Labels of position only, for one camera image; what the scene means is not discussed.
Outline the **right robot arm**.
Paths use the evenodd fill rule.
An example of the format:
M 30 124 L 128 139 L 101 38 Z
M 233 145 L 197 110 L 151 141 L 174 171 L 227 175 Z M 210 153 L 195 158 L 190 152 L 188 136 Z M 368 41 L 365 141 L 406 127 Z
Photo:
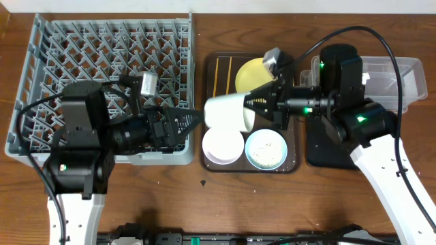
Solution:
M 333 144 L 349 154 L 375 190 L 402 244 L 435 243 L 435 204 L 413 170 L 400 139 L 400 115 L 364 96 L 357 49 L 333 44 L 320 53 L 318 86 L 294 86 L 295 60 L 278 48 L 265 53 L 273 81 L 250 91 L 244 107 L 276 124 L 316 118 Z

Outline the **light blue bowl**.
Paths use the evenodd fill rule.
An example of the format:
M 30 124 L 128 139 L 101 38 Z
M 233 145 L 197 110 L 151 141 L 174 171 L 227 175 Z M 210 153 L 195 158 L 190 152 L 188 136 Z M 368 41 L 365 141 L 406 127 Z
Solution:
M 245 142 L 248 162 L 262 171 L 279 168 L 285 162 L 287 152 L 287 143 L 283 136 L 271 129 L 257 130 Z

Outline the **white paper cup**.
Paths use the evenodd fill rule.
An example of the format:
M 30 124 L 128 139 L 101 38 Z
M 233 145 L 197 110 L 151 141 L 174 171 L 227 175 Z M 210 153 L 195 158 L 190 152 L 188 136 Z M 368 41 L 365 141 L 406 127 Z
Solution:
M 253 130 L 255 112 L 244 106 L 249 93 L 232 93 L 206 100 L 204 121 L 208 128 L 236 130 L 249 133 Z

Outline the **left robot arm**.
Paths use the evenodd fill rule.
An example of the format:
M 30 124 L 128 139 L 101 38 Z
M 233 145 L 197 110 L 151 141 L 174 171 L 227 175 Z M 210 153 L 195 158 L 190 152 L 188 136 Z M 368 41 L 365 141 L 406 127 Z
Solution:
M 75 82 L 61 94 L 65 124 L 53 136 L 43 166 L 48 179 L 50 244 L 95 244 L 108 181 L 117 155 L 172 148 L 204 120 L 198 110 L 140 106 L 139 77 Z

